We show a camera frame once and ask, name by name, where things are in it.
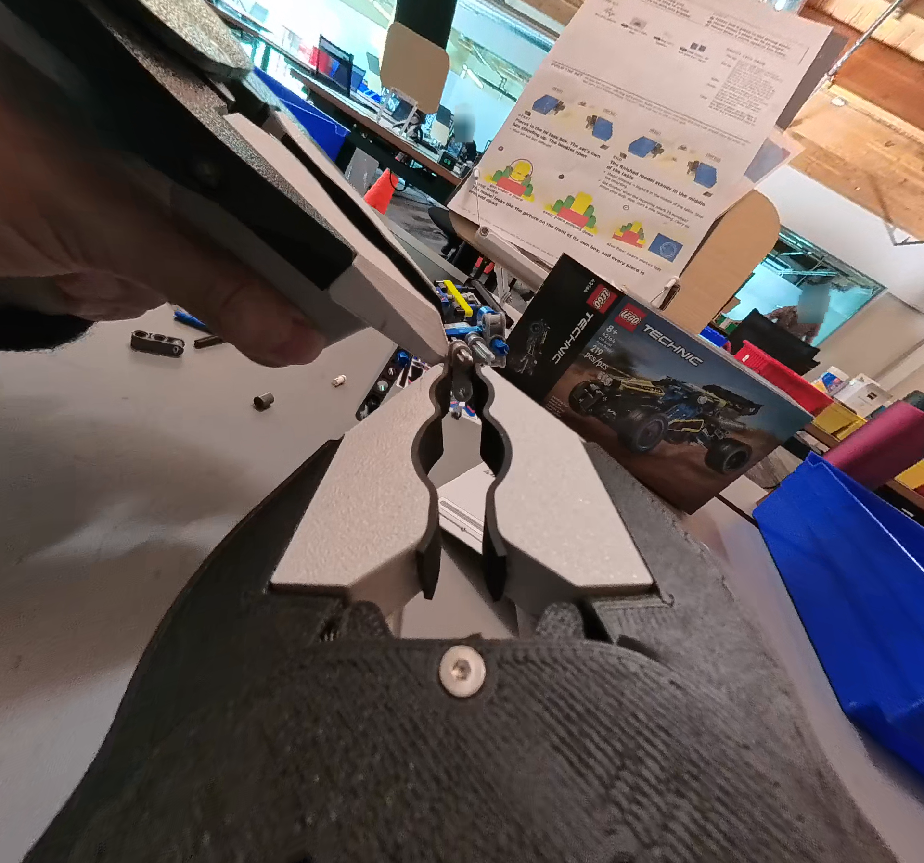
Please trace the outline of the blue background bin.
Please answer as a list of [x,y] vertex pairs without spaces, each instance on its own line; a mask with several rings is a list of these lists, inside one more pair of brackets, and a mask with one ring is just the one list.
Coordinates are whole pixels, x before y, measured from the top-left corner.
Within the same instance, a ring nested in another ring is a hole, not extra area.
[[306,131],[312,141],[333,162],[336,162],[347,141],[348,128],[295,94],[260,68],[254,68],[253,74],[293,115],[296,122]]

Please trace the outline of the grey and blue lego assembly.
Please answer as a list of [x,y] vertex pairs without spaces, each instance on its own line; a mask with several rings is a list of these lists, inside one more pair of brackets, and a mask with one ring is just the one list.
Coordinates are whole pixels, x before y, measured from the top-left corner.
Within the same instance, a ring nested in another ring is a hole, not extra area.
[[[450,389],[449,411],[460,418],[471,406],[475,393],[475,378],[482,370],[502,368],[509,353],[506,340],[506,315],[490,304],[453,301],[445,306],[445,336],[450,346],[447,363]],[[395,387],[407,387],[418,381],[431,368],[421,358],[405,349],[392,352],[379,376],[356,410],[356,419],[363,420],[383,405]]]

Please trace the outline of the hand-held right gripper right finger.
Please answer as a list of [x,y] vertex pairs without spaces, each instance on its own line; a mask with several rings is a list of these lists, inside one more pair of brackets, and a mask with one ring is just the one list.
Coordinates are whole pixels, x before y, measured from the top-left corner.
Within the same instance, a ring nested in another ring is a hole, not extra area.
[[581,603],[651,592],[650,569],[578,435],[490,372],[479,377],[479,418],[493,476],[481,545],[491,597]]

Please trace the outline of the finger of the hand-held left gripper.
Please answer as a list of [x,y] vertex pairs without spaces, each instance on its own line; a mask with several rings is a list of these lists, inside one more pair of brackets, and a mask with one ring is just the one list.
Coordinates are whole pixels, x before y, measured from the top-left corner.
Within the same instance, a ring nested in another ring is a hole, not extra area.
[[[225,122],[247,141],[248,145],[260,154],[275,171],[279,172],[285,182],[306,201],[295,187],[299,183],[300,167],[295,163],[292,154],[278,141],[278,113],[272,113],[262,127],[241,114],[227,115]],[[350,248],[325,217],[319,214],[309,202],[306,201],[306,203]],[[334,302],[423,361],[445,361],[448,354],[448,342],[445,338],[444,327],[443,329],[415,329],[413,324],[402,319],[386,302],[383,295],[376,291],[374,283],[354,265],[354,253],[352,249],[350,250],[352,260],[349,268],[339,274],[333,284],[327,288]]]
[[289,112],[278,113],[278,141],[300,167],[295,187],[350,246],[376,291],[415,329],[443,329],[432,282]]

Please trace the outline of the person's left hand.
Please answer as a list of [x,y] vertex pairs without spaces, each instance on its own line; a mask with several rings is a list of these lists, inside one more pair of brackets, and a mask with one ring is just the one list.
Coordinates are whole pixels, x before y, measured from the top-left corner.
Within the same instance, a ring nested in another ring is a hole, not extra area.
[[174,303],[260,365],[320,355],[310,319],[173,220],[49,78],[7,47],[1,76],[2,306],[95,324]]

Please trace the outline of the red storage bin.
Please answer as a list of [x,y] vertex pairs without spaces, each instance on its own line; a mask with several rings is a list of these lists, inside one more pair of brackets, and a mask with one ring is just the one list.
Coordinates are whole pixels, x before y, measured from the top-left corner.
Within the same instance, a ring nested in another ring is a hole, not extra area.
[[788,395],[812,417],[817,417],[834,403],[827,393],[749,341],[743,342],[734,359]]

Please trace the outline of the orange traffic cone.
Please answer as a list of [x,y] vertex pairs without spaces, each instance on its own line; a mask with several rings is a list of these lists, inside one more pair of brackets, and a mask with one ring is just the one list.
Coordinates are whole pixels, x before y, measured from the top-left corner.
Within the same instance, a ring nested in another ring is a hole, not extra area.
[[391,169],[384,169],[364,195],[364,202],[380,215],[385,216],[397,191],[400,178]]

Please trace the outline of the white instruction poster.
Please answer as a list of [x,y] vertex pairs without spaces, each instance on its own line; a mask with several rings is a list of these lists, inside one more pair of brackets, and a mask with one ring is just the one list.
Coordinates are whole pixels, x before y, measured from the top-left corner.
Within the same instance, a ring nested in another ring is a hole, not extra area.
[[759,0],[586,0],[449,210],[650,301],[842,45]]

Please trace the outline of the tan background panel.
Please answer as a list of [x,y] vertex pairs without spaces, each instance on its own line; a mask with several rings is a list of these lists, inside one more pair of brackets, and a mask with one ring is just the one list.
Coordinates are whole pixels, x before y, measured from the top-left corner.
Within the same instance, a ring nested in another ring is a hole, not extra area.
[[424,114],[438,112],[450,59],[447,51],[408,26],[393,22],[380,61],[380,82],[416,103]]

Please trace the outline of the maroon water bottle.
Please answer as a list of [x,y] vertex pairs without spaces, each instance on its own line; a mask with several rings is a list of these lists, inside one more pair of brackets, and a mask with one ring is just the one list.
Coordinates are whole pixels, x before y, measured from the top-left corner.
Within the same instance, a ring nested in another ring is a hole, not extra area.
[[857,484],[876,491],[923,458],[923,410],[899,400],[823,456]]

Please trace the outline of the black lego set box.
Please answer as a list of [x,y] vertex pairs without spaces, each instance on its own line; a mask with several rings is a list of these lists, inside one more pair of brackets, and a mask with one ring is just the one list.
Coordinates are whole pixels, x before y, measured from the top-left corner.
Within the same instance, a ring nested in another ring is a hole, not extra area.
[[567,254],[507,344],[508,381],[688,514],[813,418],[726,350]]

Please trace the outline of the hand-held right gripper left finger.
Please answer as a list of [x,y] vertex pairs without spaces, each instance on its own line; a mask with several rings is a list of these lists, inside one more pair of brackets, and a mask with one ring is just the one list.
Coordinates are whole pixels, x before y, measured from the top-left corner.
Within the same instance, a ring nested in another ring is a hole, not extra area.
[[438,496],[445,368],[437,365],[348,431],[271,586],[343,600],[431,600],[440,576]]

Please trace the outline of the brown cardboard board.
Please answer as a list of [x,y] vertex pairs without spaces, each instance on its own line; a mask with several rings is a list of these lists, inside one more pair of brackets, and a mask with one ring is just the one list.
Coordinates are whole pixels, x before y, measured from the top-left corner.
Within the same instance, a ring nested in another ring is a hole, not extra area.
[[664,316],[697,334],[735,297],[776,245],[779,214],[759,190],[732,205],[710,230],[679,279]]

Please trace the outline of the pile of loose lego pieces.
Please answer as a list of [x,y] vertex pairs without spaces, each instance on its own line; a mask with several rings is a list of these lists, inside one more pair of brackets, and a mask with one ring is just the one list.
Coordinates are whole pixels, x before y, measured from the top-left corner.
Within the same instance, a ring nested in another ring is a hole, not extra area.
[[[225,343],[224,338],[212,333],[199,318],[179,307],[174,309],[173,319],[175,323],[190,327],[200,334],[192,341],[193,349],[211,349]],[[179,337],[139,329],[131,332],[129,347],[148,355],[179,359],[185,354],[186,342]]]

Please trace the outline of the yellow storage bin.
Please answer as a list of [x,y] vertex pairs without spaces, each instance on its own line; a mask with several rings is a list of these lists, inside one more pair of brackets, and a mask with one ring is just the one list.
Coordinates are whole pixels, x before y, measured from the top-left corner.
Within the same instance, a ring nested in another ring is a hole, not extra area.
[[814,418],[812,426],[838,441],[843,441],[866,423],[867,420],[851,408],[832,399],[831,403]]

